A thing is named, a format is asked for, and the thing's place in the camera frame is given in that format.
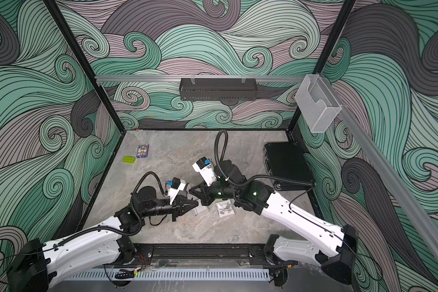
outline gray marble surface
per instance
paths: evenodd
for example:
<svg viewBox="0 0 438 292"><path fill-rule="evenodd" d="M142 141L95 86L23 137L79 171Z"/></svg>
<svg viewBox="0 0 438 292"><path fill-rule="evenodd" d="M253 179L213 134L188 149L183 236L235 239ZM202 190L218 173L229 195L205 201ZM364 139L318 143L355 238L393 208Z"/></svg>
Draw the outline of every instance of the gray marble surface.
<svg viewBox="0 0 438 292"><path fill-rule="evenodd" d="M263 145L266 142L286 141L284 131L229 131L229 142L224 160L230 159L246 176L264 174ZM86 221L86 227L95 225L128 205L130 193L141 176L148 171L155 172L161 181L173 177L184 179L191 184L199 184L201 175L192 164L205 156L214 159L214 139L217 131L129 131L105 178L102 189ZM222 149L221 138L219 151ZM134 164L122 161L124 156L135 156L138 145L149 144L146 158L137 158ZM152 185L157 196L162 197L157 183L148 176L141 187ZM294 198L302 191L281 192L287 199ZM294 204L313 213L307 195ZM146 226L132 237L137 243L265 243L270 234L302 239L287 227L253 212L233 207L234 215L219 218L216 203L209 211L195 217L189 212L172 222L171 215L161 225L153 227L146 218ZM160 216L152 218L159 222Z"/></svg>

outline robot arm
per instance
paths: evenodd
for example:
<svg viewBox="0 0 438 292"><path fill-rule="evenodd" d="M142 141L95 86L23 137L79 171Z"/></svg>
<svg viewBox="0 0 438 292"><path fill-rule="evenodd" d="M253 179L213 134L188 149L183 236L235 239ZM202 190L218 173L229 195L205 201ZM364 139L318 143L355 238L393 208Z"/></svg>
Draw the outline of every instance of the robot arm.
<svg viewBox="0 0 438 292"><path fill-rule="evenodd" d="M129 236L123 234L138 232L145 225L144 217L172 214L175 221L178 216L198 206L197 201L177 195L184 186L181 187L180 183L174 185L171 189L175 195L166 199L157 199L152 186L135 190L131 202L141 220L128 205L91 227L94 231L84 233L91 229L88 228L81 233L44 243L39 239L29 241L19 252L22 256L17 255L6 270L10 291L44 292L65 278L93 267L129 264L137 251Z"/></svg>
<svg viewBox="0 0 438 292"><path fill-rule="evenodd" d="M190 194L197 196L202 205L208 206L215 199L234 199L236 207L280 222L307 241L270 237L271 242L268 242L267 249L271 254L271 261L300 261L321 266L333 279L341 283L351 283L358 240L357 232L352 226L341 227L317 218L290 204L279 192L261 181L254 180L242 186L231 185L224 177L238 183L245 182L246 178L230 160L219 163L225 176L218 171L217 166L214 168L214 175L218 177L216 180L209 178L210 173L200 172L203 178L208 176L206 178L211 184L207 184L205 179L205 182L190 190Z"/></svg>

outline metal vent grille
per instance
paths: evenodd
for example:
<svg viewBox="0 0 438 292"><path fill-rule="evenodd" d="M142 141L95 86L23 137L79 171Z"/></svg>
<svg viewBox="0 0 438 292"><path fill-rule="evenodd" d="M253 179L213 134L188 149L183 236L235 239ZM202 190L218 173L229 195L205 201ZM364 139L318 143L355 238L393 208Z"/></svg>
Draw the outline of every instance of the metal vent grille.
<svg viewBox="0 0 438 292"><path fill-rule="evenodd" d="M120 269L107 268L112 280ZM108 280L104 269L90 269L67 278L65 281L103 281ZM269 281L267 269L146 269L139 272L133 280L138 281Z"/></svg>

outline red wire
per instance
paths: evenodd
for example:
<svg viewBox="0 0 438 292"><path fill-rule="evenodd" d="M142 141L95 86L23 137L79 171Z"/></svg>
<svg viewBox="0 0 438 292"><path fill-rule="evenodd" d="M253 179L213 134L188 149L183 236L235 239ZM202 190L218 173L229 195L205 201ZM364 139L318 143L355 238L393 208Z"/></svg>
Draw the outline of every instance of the red wire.
<svg viewBox="0 0 438 292"><path fill-rule="evenodd" d="M147 266L146 258L142 254L138 254L138 255L141 257L141 268L142 269L146 269L146 266Z"/></svg>

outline small box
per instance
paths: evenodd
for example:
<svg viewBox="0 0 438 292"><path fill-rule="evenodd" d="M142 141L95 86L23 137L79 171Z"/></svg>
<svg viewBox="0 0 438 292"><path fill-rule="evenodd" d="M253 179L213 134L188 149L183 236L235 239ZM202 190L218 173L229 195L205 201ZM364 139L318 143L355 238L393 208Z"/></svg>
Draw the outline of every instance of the small box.
<svg viewBox="0 0 438 292"><path fill-rule="evenodd" d="M232 209L232 202L230 199L217 202L216 206L218 207L219 218L235 214L234 210Z"/></svg>
<svg viewBox="0 0 438 292"><path fill-rule="evenodd" d="M149 149L148 144L143 144L138 146L138 151L136 151L136 158L147 157L147 150Z"/></svg>

